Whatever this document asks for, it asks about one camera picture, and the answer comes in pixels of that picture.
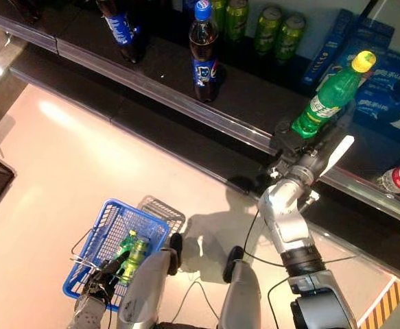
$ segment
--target blue bottle cap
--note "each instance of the blue bottle cap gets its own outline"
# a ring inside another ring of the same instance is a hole
[[[195,4],[195,18],[197,21],[205,21],[212,15],[211,3],[207,0],[199,0]]]

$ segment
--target blue shopping basket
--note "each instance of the blue shopping basket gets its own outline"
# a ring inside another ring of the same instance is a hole
[[[78,260],[76,260],[62,286],[64,293],[69,297],[78,298],[88,277],[104,260],[111,260],[115,257],[117,248],[130,230],[150,239],[150,248],[146,256],[158,251],[169,234],[169,226],[164,221],[117,199],[107,200],[96,219],[95,225],[89,230],[89,236],[78,256]],[[117,283],[115,294],[111,300],[113,311],[119,309],[119,304],[126,290],[126,284]]]

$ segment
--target wire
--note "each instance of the wire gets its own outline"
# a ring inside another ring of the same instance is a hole
[[[344,257],[344,258],[338,258],[338,259],[333,259],[333,260],[328,260],[326,263],[334,263],[334,262],[340,262],[342,260],[348,260],[348,259],[352,259],[355,258],[357,256],[349,256],[349,257]],[[270,310],[271,313],[273,314],[273,319],[274,319],[274,324],[276,325],[276,328],[279,329],[279,325],[277,323],[277,318],[276,318],[276,314],[274,313],[274,309],[273,309],[273,305],[271,304],[271,300],[270,300],[270,294],[271,292],[277,288],[278,286],[280,286],[281,284],[283,284],[286,280],[288,280],[288,278],[283,279],[282,281],[280,281],[279,283],[276,283],[267,293],[267,299],[268,299],[268,304],[270,305]]]
[[[265,264],[269,264],[269,265],[273,265],[273,266],[277,266],[277,267],[285,267],[285,266],[283,266],[283,264],[271,263],[271,262],[269,262],[269,261],[267,261],[267,260],[264,260],[264,259],[261,259],[261,258],[259,258],[259,257],[256,257],[255,255],[252,255],[251,253],[249,253],[249,252],[246,250],[246,249],[247,249],[248,237],[250,236],[250,233],[252,232],[252,229],[253,229],[253,226],[254,226],[255,221],[256,221],[256,219],[257,219],[257,215],[258,215],[258,214],[259,214],[259,210],[256,212],[255,217],[253,218],[252,223],[251,223],[251,225],[250,225],[250,228],[248,229],[248,233],[247,233],[247,236],[246,236],[246,240],[245,240],[245,242],[244,242],[244,253],[245,253],[247,256],[250,256],[251,258],[254,258],[254,259],[258,260],[259,262],[263,262],[263,263],[265,263]],[[265,217],[263,218],[263,222],[264,222],[265,225],[268,227],[267,221],[266,221]],[[353,258],[355,258],[355,257],[357,257],[357,256],[349,256],[349,257],[344,257],[344,258],[339,258],[339,259],[327,260],[326,262],[323,262],[323,263],[324,263],[324,264],[335,263],[335,262],[340,262],[341,260],[353,259]]]
[[[110,329],[110,326],[111,326],[111,315],[112,315],[112,313],[113,313],[113,307],[111,306],[111,303],[110,303],[110,320],[108,321],[108,329]]]
[[[191,285],[189,286],[189,288],[187,289],[187,291],[186,291],[186,293],[185,293],[185,296],[184,296],[183,299],[181,300],[180,307],[178,308],[178,311],[177,311],[177,313],[175,314],[174,318],[171,320],[171,323],[173,323],[173,322],[176,320],[176,318],[178,317],[178,314],[180,314],[181,308],[183,307],[183,304],[185,303],[187,294],[190,292],[190,290],[192,289],[192,287],[194,286],[195,283],[200,285],[200,288],[201,288],[201,290],[202,290],[202,294],[204,295],[204,298],[205,298],[205,300],[206,300],[206,303],[207,303],[207,305],[209,305],[209,308],[211,309],[213,315],[215,315],[215,317],[216,317],[217,320],[220,319],[220,317],[218,317],[218,315],[216,314],[215,310],[213,309],[213,307],[212,307],[212,305],[211,305],[209,299],[207,298],[206,291],[204,291],[204,288],[203,288],[202,284],[201,284],[200,282],[197,281],[199,278],[200,278],[200,277],[196,278],[196,279],[191,283]]]
[[[267,261],[267,260],[264,260],[264,259],[261,259],[261,258],[259,258],[259,257],[256,257],[255,255],[252,255],[251,253],[249,253],[249,252],[247,251],[248,237],[250,236],[250,233],[252,232],[252,229],[253,229],[253,226],[254,226],[254,224],[255,224],[255,221],[256,221],[256,218],[257,218],[257,215],[258,215],[258,214],[259,214],[259,210],[256,212],[255,216],[253,217],[253,220],[252,220],[252,223],[251,223],[251,225],[250,225],[250,228],[248,229],[248,233],[247,233],[247,236],[246,236],[246,240],[245,240],[245,242],[244,242],[244,253],[245,253],[247,256],[250,256],[251,258],[254,258],[254,259],[258,260],[259,262],[263,262],[263,263],[265,263],[265,264],[269,264],[269,265],[273,265],[273,266],[277,266],[277,267],[284,267],[282,264],[271,263],[271,262],[269,262],[269,261]]]
[[[288,280],[288,278],[285,278],[282,281],[276,283],[273,287],[271,287],[271,289],[267,293],[268,304],[270,305],[270,310],[271,310],[271,313],[273,314],[274,324],[276,325],[277,329],[279,329],[279,325],[277,324],[276,314],[274,313],[273,305],[271,304],[270,294],[273,291],[273,289],[275,289],[278,286],[280,286],[281,284],[283,284],[286,280]]]
[[[344,257],[344,258],[338,258],[338,259],[333,259],[333,260],[327,260],[326,262],[324,262],[325,264],[329,264],[329,263],[335,263],[335,262],[340,262],[342,260],[348,260],[348,259],[354,259],[357,256],[349,256],[349,257]]]

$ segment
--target floor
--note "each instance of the floor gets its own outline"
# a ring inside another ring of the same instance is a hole
[[[199,278],[219,314],[227,286],[220,274],[232,246],[244,243],[254,201],[92,114],[28,86],[0,121],[0,160],[16,173],[0,203],[0,328],[65,328],[74,300],[62,292],[70,249],[93,225],[106,199],[136,206],[152,195],[185,214],[182,271],[167,279],[160,320],[170,321]],[[315,234],[325,260],[351,254]],[[202,255],[193,247],[201,245]],[[249,246],[280,262],[263,223]],[[357,318],[394,280],[357,257],[327,265]],[[267,292],[286,278],[283,268],[253,261],[262,293],[262,328],[275,328]],[[286,284],[271,295],[280,328],[293,328]],[[217,321],[195,286],[176,320],[214,328]],[[105,314],[102,328],[108,325]]]

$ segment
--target green soda bottle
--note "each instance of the green soda bottle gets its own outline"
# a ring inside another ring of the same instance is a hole
[[[293,122],[292,129],[305,139],[316,135],[320,127],[354,98],[362,75],[376,61],[377,58],[370,51],[360,52],[350,67],[333,75],[323,84],[303,113]]]
[[[119,247],[117,248],[117,252],[115,254],[115,258],[122,255],[124,252],[131,252],[134,244],[136,242],[137,233],[136,231],[130,230],[128,236],[120,243]],[[123,262],[121,268],[125,266],[127,260]]]

